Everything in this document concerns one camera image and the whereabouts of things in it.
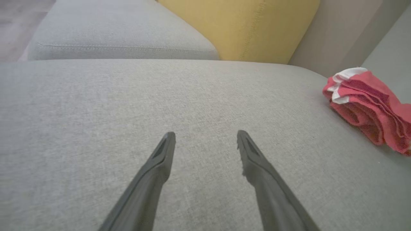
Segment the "sofa seat cushion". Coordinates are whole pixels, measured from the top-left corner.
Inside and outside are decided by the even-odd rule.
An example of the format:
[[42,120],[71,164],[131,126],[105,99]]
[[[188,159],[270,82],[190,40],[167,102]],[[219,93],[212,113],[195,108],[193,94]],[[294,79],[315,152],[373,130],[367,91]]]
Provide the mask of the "sofa seat cushion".
[[214,46],[154,0],[60,0],[36,31],[29,60],[218,60]]
[[117,59],[0,73],[2,230],[97,230],[168,131],[174,160],[153,230],[263,230],[239,129],[322,230],[410,227],[411,159],[343,121],[309,70]]

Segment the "floor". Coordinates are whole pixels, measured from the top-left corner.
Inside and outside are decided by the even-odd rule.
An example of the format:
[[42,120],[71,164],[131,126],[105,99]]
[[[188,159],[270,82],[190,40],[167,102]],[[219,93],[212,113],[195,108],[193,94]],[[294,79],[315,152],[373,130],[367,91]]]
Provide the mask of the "floor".
[[55,1],[0,0],[0,62],[27,59],[27,45]]

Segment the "yellow sofa back cushion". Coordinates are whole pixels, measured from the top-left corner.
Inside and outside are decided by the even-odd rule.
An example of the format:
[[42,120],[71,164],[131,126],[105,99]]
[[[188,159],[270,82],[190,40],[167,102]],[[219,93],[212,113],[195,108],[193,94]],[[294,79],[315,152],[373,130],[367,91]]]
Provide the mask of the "yellow sofa back cushion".
[[320,0],[158,0],[203,34],[220,59],[286,64]]

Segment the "gray fabric upholstery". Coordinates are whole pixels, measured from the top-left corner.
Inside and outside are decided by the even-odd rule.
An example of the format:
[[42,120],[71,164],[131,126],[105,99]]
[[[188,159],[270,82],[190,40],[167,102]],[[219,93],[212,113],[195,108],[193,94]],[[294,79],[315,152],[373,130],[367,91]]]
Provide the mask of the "gray fabric upholstery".
[[59,0],[36,31],[29,60],[218,60],[197,30],[154,0]]
[[300,67],[210,60],[0,65],[2,230],[96,230],[167,131],[155,231],[262,230],[248,131],[322,230],[409,230],[411,159],[372,145]]

